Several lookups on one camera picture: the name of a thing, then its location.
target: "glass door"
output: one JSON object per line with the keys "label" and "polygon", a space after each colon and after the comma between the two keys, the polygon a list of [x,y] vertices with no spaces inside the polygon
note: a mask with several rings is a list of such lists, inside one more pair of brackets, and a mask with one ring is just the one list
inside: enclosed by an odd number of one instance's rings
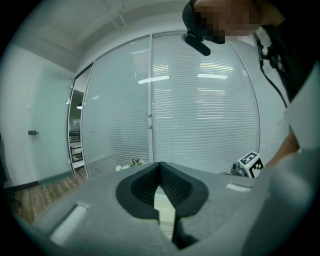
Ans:
{"label": "glass door", "polygon": [[71,94],[68,115],[68,143],[73,172],[85,166],[81,143],[81,114],[91,68],[92,66],[89,66],[83,73],[75,78]]}
{"label": "glass door", "polygon": [[44,67],[29,107],[29,139],[41,185],[72,174],[67,144],[68,97],[72,74]]}

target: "ceiling beam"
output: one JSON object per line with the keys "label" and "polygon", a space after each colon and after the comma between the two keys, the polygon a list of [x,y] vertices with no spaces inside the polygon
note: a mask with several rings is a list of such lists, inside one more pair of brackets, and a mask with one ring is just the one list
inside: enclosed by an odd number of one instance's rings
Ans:
{"label": "ceiling beam", "polygon": [[[116,17],[120,17],[122,20],[124,26],[127,25],[125,20],[122,17],[122,13],[126,13],[129,11],[132,11],[134,9],[161,3],[161,2],[176,2],[176,1],[183,1],[186,2],[186,0],[133,0],[127,4],[119,4],[114,8],[111,8],[109,4],[105,0],[101,0],[103,5],[105,6],[105,15],[95,19],[88,27],[86,27],[83,32],[77,37],[74,43],[74,47],[80,46],[85,40],[87,40],[95,31],[97,31],[99,28],[101,28],[103,25],[107,24],[108,22],[114,20]],[[116,27],[117,30],[121,30],[119,25],[115,22],[113,25]]]}

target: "wooden floor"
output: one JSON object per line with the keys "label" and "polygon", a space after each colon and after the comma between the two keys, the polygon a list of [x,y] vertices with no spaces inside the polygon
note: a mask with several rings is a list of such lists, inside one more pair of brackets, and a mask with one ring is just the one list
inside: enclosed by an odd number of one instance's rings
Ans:
{"label": "wooden floor", "polygon": [[86,181],[86,172],[80,169],[75,175],[52,184],[12,192],[9,206],[14,214],[32,223],[44,209]]}

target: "glass wall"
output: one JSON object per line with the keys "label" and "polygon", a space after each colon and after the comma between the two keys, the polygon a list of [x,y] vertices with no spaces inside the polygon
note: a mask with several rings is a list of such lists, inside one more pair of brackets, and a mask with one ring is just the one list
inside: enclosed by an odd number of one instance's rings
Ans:
{"label": "glass wall", "polygon": [[145,37],[106,53],[92,68],[81,124],[89,177],[149,156],[221,173],[258,152],[256,96],[233,46],[206,43],[211,55],[205,57],[179,32],[151,42],[151,57]]}
{"label": "glass wall", "polygon": [[232,46],[203,56],[181,35],[152,41],[153,149],[168,161],[220,173],[258,150],[259,117],[246,69]]}
{"label": "glass wall", "polygon": [[82,145],[89,177],[116,171],[132,159],[149,161],[149,38],[98,58],[82,106]]}

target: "white wall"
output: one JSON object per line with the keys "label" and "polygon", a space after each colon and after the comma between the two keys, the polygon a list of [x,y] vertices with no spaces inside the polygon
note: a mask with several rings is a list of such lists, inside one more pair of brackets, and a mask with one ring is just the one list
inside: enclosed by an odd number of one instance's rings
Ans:
{"label": "white wall", "polygon": [[37,180],[28,137],[28,108],[44,67],[72,74],[15,45],[9,45],[1,59],[0,153],[8,178],[5,187]]}

